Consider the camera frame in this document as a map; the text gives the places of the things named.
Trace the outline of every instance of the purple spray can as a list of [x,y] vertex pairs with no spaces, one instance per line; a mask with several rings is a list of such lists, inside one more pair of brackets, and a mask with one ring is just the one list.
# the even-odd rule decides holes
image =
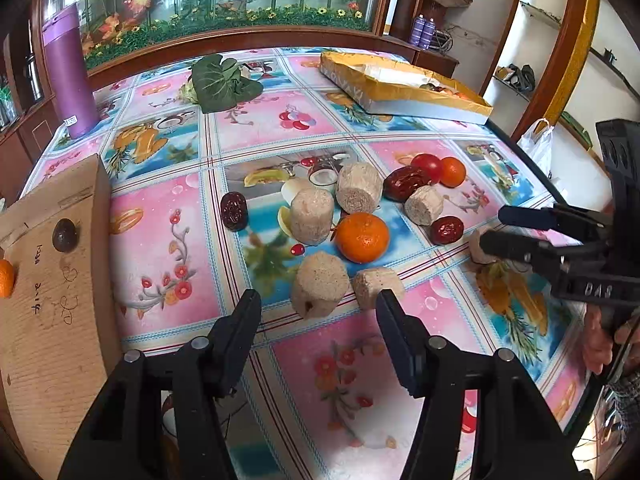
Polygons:
[[69,137],[77,139],[98,123],[98,110],[82,58],[76,4],[65,7],[44,24],[42,39],[60,119],[68,127]]
[[429,21],[424,24],[422,35],[420,36],[420,43],[418,43],[418,46],[420,48],[428,48],[431,44],[431,38],[433,38],[433,33],[435,31],[436,24],[433,22],[433,18],[430,18]]
[[417,45],[418,43],[420,43],[420,36],[422,35],[422,30],[425,23],[427,23],[427,20],[425,20],[422,15],[418,16],[414,20],[414,28],[411,29],[409,43],[411,43],[412,45]]

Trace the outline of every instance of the tablecloth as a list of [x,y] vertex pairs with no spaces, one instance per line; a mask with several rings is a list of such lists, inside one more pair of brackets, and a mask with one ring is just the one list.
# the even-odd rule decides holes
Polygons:
[[[102,157],[113,187],[110,269],[123,350],[173,351],[206,334],[246,288],[260,292],[262,320],[241,384],[218,408],[240,478],[388,480],[402,471],[422,400],[399,385],[375,314],[359,309],[351,289],[328,317],[303,320],[293,311],[289,288],[302,258],[338,252],[329,240],[317,248],[297,243],[280,228],[278,211],[301,182],[332,190],[348,162],[370,162],[386,176],[417,153],[455,156],[466,179],[438,190],[443,215],[464,222],[462,240],[434,246],[401,206],[383,199],[375,214],[391,243],[369,266],[398,273],[407,289],[402,307],[431,334],[469,351],[513,349],[564,426],[585,387],[580,305],[561,304],[542,278],[509,267],[518,286],[504,308],[491,306],[466,243],[478,226],[499,226],[502,205],[540,207],[551,195],[485,126],[367,115],[320,73],[322,50],[224,54],[264,92],[214,114],[178,92],[194,59],[102,88],[100,123],[79,140],[57,132],[24,193],[92,153]],[[230,190],[248,202],[250,222],[239,233],[220,219],[220,198]],[[367,267],[345,264],[350,276]],[[546,321],[531,315],[530,302]],[[175,444],[170,394],[162,398],[164,430]],[[456,478],[471,465],[476,405],[468,391]]]

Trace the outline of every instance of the yam piece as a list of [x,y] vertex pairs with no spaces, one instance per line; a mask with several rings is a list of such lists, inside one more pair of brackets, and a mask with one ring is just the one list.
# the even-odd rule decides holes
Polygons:
[[327,190],[302,189],[291,202],[291,234],[302,244],[322,243],[329,235],[333,218],[334,197]]
[[382,197],[382,178],[367,162],[347,164],[338,175],[335,197],[347,213],[373,213]]
[[302,260],[291,287],[291,305],[302,317],[328,316],[348,288],[341,259],[318,251]]
[[398,300],[404,298],[404,285],[393,269],[375,267],[359,270],[353,277],[353,291],[362,310],[376,307],[376,298],[381,290],[390,288]]
[[422,186],[404,203],[409,220],[418,225],[431,225],[442,213],[444,200],[432,186]]
[[478,229],[475,229],[471,233],[471,236],[469,236],[469,251],[471,252],[471,259],[475,261],[476,264],[487,265],[498,261],[498,258],[485,253],[482,250],[482,247],[480,247],[480,237],[488,230],[489,227],[483,225]]

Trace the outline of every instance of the green leaf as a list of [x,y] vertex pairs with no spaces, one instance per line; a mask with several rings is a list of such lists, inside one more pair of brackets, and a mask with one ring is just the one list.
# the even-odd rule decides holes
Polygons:
[[236,75],[236,63],[235,59],[222,61],[220,54],[211,54],[193,66],[191,78],[203,113],[229,110],[262,93],[260,83]]

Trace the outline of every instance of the white plastic bag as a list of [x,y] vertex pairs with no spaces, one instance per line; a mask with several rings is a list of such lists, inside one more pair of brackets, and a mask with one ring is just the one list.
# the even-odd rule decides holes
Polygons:
[[[546,123],[546,127],[536,134],[536,129],[540,123]],[[546,176],[551,174],[551,145],[553,126],[549,124],[545,118],[538,119],[524,133],[518,141],[518,146],[529,155],[531,160],[536,163],[542,173]]]

